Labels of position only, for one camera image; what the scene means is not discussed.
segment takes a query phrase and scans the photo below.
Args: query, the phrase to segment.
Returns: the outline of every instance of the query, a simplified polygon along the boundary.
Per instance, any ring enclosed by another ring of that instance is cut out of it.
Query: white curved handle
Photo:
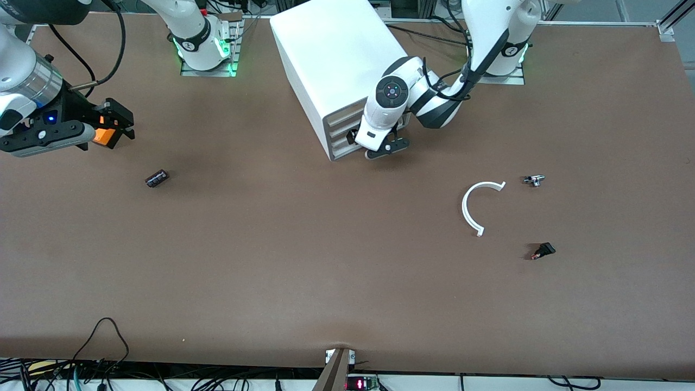
[[[471,214],[468,213],[468,196],[471,194],[471,191],[476,190],[480,187],[489,187],[490,189],[495,189],[497,191],[502,190],[503,187],[505,187],[507,183],[502,182],[502,183],[495,183],[495,182],[480,182],[477,184],[474,184],[471,186],[471,188],[466,192],[466,195],[464,195],[464,200],[461,202],[461,210],[464,213],[464,218],[466,219],[466,222],[473,227],[474,230],[477,230],[477,235],[478,237],[482,236],[483,231],[485,231],[485,228],[476,223],[475,220],[473,220],[473,217],[471,217]]]

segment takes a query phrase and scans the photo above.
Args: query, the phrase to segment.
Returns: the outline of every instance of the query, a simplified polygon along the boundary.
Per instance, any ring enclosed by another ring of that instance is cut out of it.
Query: small metal connector
[[[541,186],[541,181],[543,181],[545,178],[545,175],[532,175],[530,177],[524,177],[523,182],[530,184],[533,187],[538,187]]]

